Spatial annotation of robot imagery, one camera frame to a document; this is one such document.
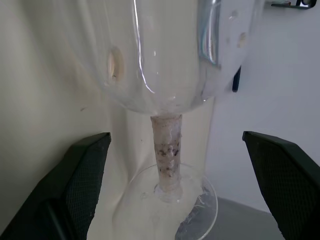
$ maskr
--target black mesh surface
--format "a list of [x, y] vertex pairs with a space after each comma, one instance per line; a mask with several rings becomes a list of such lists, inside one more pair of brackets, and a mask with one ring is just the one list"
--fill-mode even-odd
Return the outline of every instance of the black mesh surface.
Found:
[[245, 132], [262, 193], [286, 240], [320, 239], [320, 168], [294, 143]]
[[103, 148], [108, 144], [100, 141], [86, 151], [62, 195], [79, 240], [87, 239], [95, 216], [107, 157]]

